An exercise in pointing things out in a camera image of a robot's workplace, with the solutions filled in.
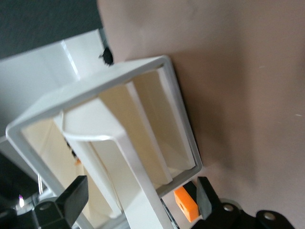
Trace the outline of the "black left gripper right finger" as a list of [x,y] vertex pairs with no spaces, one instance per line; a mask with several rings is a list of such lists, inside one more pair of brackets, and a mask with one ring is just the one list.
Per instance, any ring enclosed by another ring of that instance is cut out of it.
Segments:
[[236,205],[221,202],[207,177],[197,178],[197,205],[202,219],[194,229],[254,229],[254,217],[240,210]]

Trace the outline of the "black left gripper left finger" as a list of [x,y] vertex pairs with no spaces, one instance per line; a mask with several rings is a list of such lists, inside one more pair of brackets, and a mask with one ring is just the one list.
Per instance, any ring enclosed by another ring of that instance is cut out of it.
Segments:
[[71,229],[89,199],[87,176],[75,180],[56,198],[45,199],[18,216],[19,229]]

